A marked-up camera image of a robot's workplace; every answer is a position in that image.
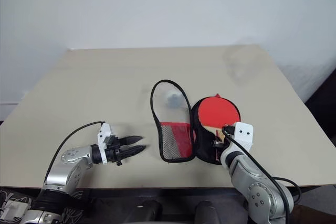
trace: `red mesh pocket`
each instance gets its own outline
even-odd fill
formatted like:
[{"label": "red mesh pocket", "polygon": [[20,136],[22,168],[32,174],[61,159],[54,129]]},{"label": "red mesh pocket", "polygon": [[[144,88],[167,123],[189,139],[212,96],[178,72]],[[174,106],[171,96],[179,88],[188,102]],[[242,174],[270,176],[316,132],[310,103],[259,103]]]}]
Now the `red mesh pocket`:
[{"label": "red mesh pocket", "polygon": [[161,123],[162,153],[166,159],[187,158],[192,155],[190,124]]}]

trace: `table surface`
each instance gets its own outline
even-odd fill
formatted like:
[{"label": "table surface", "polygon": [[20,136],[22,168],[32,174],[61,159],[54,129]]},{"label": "table surface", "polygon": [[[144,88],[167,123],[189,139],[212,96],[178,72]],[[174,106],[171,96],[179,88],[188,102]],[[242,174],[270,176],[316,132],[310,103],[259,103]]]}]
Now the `table surface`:
[{"label": "table surface", "polygon": [[[119,137],[142,135],[147,148],[123,165],[96,165],[80,187],[232,187],[221,166],[198,158],[160,158],[150,92],[161,79],[177,82],[193,105],[219,93],[254,126],[250,153],[270,174],[300,186],[336,183],[336,148],[259,46],[94,49],[68,51],[0,126],[0,185],[41,187],[49,162],[74,129],[104,120]],[[97,142],[99,126],[63,147]]]}]

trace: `black wire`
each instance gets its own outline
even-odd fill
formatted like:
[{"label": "black wire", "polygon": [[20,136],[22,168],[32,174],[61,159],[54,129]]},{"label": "black wire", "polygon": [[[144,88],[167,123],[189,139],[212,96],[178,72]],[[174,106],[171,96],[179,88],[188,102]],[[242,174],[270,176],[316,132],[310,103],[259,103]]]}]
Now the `black wire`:
[{"label": "black wire", "polygon": [[53,166],[54,161],[55,161],[55,159],[56,159],[56,157],[57,157],[59,151],[61,150],[61,148],[62,148],[63,145],[65,144],[65,142],[66,142],[72,135],[74,135],[77,131],[80,131],[80,130],[82,130],[82,129],[88,127],[88,126],[91,126],[91,125],[94,125],[94,124],[98,124],[98,123],[100,123],[101,125],[103,125],[105,122],[103,122],[103,121],[97,121],[97,122],[93,122],[93,123],[85,124],[85,125],[83,125],[82,127],[79,127],[78,129],[76,129],[76,130],[74,130],[73,132],[71,132],[71,133],[70,133],[70,134],[63,140],[63,142],[62,142],[62,143],[59,145],[59,147],[57,148],[57,150],[56,150],[54,156],[52,157],[52,160],[51,160],[50,165],[49,165],[49,167],[48,167],[46,176],[45,176],[45,178],[44,178],[44,182],[47,180],[47,177],[48,177],[48,175],[49,175],[49,173],[50,173],[51,167]]},{"label": "black wire", "polygon": [[288,183],[294,185],[295,188],[296,188],[296,190],[297,190],[298,193],[299,193],[299,196],[298,196],[298,198],[294,201],[294,204],[296,205],[296,204],[300,203],[301,198],[302,198],[302,191],[301,191],[301,188],[300,188],[296,183],[294,183],[293,181],[291,181],[290,179],[287,179],[287,178],[273,177],[273,179],[275,179],[275,180],[286,181],[286,182],[288,182]]},{"label": "black wire", "polygon": [[270,181],[272,181],[272,183],[276,186],[276,188],[279,190],[280,192],[280,196],[282,198],[282,201],[284,203],[284,207],[285,207],[285,214],[286,214],[286,217],[285,217],[285,223],[286,224],[289,224],[289,204],[288,204],[288,200],[287,200],[287,197],[283,191],[283,189],[280,187],[280,185],[275,181],[275,179],[269,175],[269,173],[252,157],[251,154],[249,154],[249,152],[247,150],[245,150],[244,147],[242,147],[237,141],[235,141],[232,137],[230,137],[228,135],[228,133],[225,131],[225,128],[223,130],[223,133],[224,135],[228,138],[228,140],[230,140],[231,142],[233,142],[235,145],[237,145],[245,154],[246,156],[248,156],[253,163],[255,163],[255,165],[266,175],[266,177],[269,178]]}]

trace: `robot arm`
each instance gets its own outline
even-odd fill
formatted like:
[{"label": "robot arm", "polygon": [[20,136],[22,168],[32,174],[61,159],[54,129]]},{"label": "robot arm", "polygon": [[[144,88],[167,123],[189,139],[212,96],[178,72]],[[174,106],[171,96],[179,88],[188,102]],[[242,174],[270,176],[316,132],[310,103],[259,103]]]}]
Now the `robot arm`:
[{"label": "robot arm", "polygon": [[[253,141],[252,125],[239,122],[231,130],[232,138],[249,150]],[[285,207],[279,190],[237,145],[231,142],[229,148],[223,151],[220,160],[229,169],[233,186],[248,201],[248,214],[255,223],[285,223]],[[292,211],[291,193],[283,184],[278,184]]]},{"label": "robot arm", "polygon": [[88,204],[72,198],[85,171],[93,164],[116,162],[143,151],[146,146],[126,147],[139,141],[142,137],[129,136],[118,139],[112,134],[109,124],[104,123],[98,133],[98,145],[73,148],[65,151],[58,164],[52,167],[40,194],[21,220],[21,224],[50,223],[62,221],[66,207],[86,209]]}]

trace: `white wall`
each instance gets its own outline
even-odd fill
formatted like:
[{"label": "white wall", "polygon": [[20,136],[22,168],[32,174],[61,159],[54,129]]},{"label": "white wall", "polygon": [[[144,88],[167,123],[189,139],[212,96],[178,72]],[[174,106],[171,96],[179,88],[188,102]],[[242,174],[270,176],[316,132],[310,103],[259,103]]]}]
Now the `white wall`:
[{"label": "white wall", "polygon": [[336,67],[336,0],[0,1],[1,103],[19,102],[67,48],[258,43],[304,101]]}]

